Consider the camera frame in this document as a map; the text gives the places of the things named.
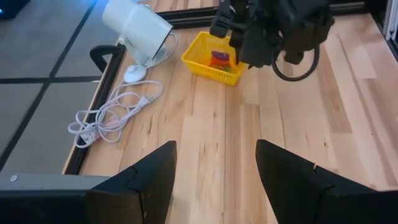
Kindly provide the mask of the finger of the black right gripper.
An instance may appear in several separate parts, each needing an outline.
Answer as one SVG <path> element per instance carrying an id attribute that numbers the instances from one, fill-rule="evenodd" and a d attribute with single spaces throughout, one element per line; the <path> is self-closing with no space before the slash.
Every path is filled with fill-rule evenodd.
<path id="1" fill-rule="evenodd" d="M 230 0 L 220 0 L 218 12 L 210 26 L 210 34 L 218 38 L 225 38 L 231 20 Z"/>
<path id="2" fill-rule="evenodd" d="M 239 53 L 244 40 L 244 31 L 249 20 L 249 0 L 230 0 L 229 12 L 231 14 L 231 39 L 229 45 L 235 51 L 235 64 L 239 63 Z"/>

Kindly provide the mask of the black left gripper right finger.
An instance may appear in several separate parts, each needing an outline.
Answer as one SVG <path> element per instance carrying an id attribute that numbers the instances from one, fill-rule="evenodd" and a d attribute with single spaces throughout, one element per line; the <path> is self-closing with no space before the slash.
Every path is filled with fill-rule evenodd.
<path id="1" fill-rule="evenodd" d="M 263 139 L 256 163 L 278 224 L 398 224 L 398 190 L 374 190 Z"/>

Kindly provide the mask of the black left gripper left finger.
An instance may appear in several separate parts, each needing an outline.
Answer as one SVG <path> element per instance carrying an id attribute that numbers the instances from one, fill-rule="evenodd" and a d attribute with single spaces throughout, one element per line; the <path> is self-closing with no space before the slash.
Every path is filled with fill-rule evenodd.
<path id="1" fill-rule="evenodd" d="M 86 190 L 0 190 L 0 224 L 164 224 L 177 144 L 168 141 Z"/>

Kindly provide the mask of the purple spiral coil band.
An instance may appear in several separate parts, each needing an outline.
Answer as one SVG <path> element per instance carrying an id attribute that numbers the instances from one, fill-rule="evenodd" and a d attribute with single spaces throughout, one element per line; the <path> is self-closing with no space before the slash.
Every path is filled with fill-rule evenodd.
<path id="1" fill-rule="evenodd" d="M 212 57 L 217 58 L 218 60 L 229 61 L 229 54 L 227 54 L 227 53 L 212 51 L 211 55 L 212 55 Z"/>

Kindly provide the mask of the yellow plastic basket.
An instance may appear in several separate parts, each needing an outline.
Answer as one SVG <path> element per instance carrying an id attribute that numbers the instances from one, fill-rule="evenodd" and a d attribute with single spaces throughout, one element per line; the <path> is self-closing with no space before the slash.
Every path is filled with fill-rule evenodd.
<path id="1" fill-rule="evenodd" d="M 229 36 L 218 38 L 211 35 L 209 32 L 201 31 L 189 45 L 181 59 L 187 65 L 189 70 L 196 75 L 224 84 L 235 85 L 247 68 L 247 65 L 243 62 L 235 64 L 235 51 L 234 48 L 229 45 L 229 41 Z M 223 70 L 211 68 L 210 60 L 212 58 L 212 51 L 229 54 L 230 65 L 236 66 L 235 72 L 229 73 Z"/>

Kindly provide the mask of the grey perforated metal shelf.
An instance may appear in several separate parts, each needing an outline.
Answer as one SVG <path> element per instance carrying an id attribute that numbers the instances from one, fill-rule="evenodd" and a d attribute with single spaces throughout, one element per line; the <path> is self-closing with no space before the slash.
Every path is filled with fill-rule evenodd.
<path id="1" fill-rule="evenodd" d="M 86 190 L 109 177 L 63 174 L 0 174 L 0 190 Z"/>

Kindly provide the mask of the white round puck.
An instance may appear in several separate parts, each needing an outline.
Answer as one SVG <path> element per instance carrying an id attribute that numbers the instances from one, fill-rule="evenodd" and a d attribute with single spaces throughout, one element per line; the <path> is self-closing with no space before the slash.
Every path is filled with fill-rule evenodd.
<path id="1" fill-rule="evenodd" d="M 135 83 L 143 80 L 146 76 L 147 69 L 143 65 L 130 65 L 124 72 L 124 82 Z"/>

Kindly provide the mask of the dark blue-lit device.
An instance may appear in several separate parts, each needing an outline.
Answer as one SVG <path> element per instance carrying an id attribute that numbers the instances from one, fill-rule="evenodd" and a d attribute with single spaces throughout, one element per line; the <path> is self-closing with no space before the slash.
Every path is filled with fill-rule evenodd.
<path id="1" fill-rule="evenodd" d="M 10 20 L 30 2 L 30 0 L 0 0 L 0 20 Z"/>

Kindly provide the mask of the black aluminium table frame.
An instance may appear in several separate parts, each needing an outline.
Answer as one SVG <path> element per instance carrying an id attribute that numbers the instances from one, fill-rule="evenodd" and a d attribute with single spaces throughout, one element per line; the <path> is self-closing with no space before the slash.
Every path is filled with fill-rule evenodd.
<path id="1" fill-rule="evenodd" d="M 330 11 L 334 16 L 370 13 L 379 31 L 383 33 L 384 28 L 387 26 L 387 22 L 389 20 L 387 13 L 392 7 L 393 0 L 389 0 L 386 4 L 384 4 L 382 1 L 383 0 L 332 0 L 332 3 L 330 4 Z M 158 14 L 166 21 L 171 22 L 176 30 L 179 30 L 209 27 L 217 12 L 218 6 L 210 6 L 175 11 L 164 11 L 159 12 Z M 108 99 L 109 92 L 112 90 L 114 85 L 116 75 L 118 74 L 121 64 L 124 60 L 124 56 L 118 68 L 107 70 L 103 73 L 96 93 L 91 102 L 91 110 L 96 110 L 105 104 L 106 100 Z M 104 59 L 109 62 L 111 60 L 111 55 L 105 55 Z M 73 146 L 70 156 L 65 163 L 63 173 L 78 175 L 88 155 L 88 150 L 88 146 L 82 149 L 77 148 L 77 146 Z"/>

